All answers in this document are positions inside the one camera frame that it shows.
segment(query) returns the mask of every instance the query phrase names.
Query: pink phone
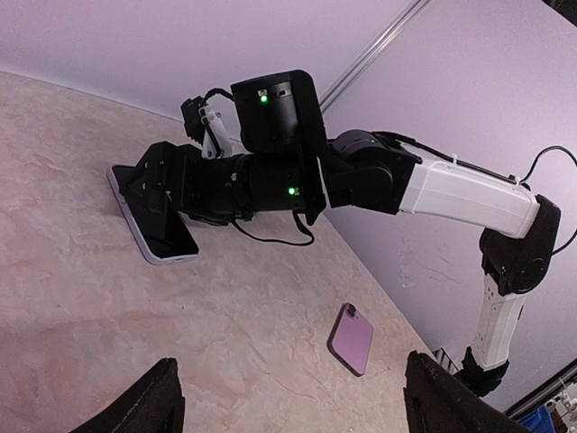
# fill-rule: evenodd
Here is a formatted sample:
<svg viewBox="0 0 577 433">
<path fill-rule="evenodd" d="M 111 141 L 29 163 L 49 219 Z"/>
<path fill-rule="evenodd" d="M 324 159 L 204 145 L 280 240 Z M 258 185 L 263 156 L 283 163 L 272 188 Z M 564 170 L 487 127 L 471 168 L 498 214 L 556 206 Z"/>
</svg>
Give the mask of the pink phone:
<svg viewBox="0 0 577 433">
<path fill-rule="evenodd" d="M 367 369 L 371 340 L 369 320 L 353 304 L 343 304 L 326 342 L 329 352 L 352 374 L 362 376 Z"/>
</svg>

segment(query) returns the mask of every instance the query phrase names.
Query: phone camera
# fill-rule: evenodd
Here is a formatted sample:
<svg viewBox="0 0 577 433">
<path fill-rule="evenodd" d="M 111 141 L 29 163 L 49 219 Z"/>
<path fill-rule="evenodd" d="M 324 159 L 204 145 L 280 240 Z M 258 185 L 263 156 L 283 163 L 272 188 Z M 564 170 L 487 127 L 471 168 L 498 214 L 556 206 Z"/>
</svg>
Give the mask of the phone camera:
<svg viewBox="0 0 577 433">
<path fill-rule="evenodd" d="M 354 313 L 356 313 L 356 312 L 357 312 L 357 308 L 353 304 L 349 304 L 349 306 L 346 309 L 346 314 L 350 318 L 354 318 Z"/>
</svg>

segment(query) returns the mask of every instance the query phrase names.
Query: tabletop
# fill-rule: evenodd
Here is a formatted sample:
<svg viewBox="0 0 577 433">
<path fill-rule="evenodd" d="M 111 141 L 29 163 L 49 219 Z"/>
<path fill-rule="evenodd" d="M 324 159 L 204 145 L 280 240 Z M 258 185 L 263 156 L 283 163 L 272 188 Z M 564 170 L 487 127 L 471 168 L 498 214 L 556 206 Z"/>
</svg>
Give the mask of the tabletop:
<svg viewBox="0 0 577 433">
<path fill-rule="evenodd" d="M 0 73 L 0 431 L 70 431 L 162 357 L 187 432 L 408 431 L 407 356 L 427 349 L 324 217 L 306 248 L 191 224 L 196 260 L 144 261 L 105 172 L 163 140 L 182 123 Z M 289 213 L 248 224 L 300 239 Z M 374 326 L 360 378 L 326 348 L 347 301 Z"/>
</svg>

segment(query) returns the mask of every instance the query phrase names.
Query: phone case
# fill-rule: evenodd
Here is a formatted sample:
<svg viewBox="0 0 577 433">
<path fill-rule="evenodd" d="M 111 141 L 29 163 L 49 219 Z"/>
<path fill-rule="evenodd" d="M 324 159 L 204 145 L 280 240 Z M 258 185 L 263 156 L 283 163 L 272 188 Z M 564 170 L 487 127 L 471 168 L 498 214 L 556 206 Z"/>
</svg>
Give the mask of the phone case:
<svg viewBox="0 0 577 433">
<path fill-rule="evenodd" d="M 134 240 L 138 244 L 138 247 L 141 250 L 142 255 L 144 256 L 144 259 L 146 259 L 148 263 L 154 264 L 155 266 L 162 266 L 164 264 L 171 264 L 171 263 L 183 263 L 195 259 L 197 257 L 197 254 L 178 255 L 161 258 L 151 251 L 148 244 L 146 244 L 146 240 L 144 239 L 144 236 L 142 235 L 142 232 L 138 227 L 136 220 L 134 219 L 130 207 L 126 203 L 126 200 L 124 199 L 123 195 L 120 193 L 120 187 L 118 186 L 118 181 L 116 180 L 116 176 L 114 175 L 114 172 L 112 170 L 113 167 L 114 166 L 108 168 L 108 170 L 106 171 L 106 177 L 108 178 L 108 182 L 110 182 L 110 187 L 114 192 L 114 197 L 116 198 L 118 205 L 123 211 L 124 218 L 126 219 L 128 226 L 130 227 L 130 231 L 133 233 Z"/>
<path fill-rule="evenodd" d="M 328 350 L 351 373 L 362 376 L 367 369 L 371 341 L 371 322 L 353 304 L 345 303 L 327 341 Z"/>
</svg>

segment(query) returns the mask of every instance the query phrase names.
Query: blue object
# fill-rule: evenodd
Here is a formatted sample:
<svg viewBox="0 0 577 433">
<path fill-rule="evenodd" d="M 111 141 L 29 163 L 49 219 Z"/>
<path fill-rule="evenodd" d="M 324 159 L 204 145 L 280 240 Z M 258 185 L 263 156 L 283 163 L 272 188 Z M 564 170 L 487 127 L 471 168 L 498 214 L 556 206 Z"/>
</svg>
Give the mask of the blue object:
<svg viewBox="0 0 577 433">
<path fill-rule="evenodd" d="M 518 421 L 518 423 L 535 433 L 555 433 L 551 414 L 545 406 L 541 406 L 539 409 L 532 411 Z"/>
</svg>

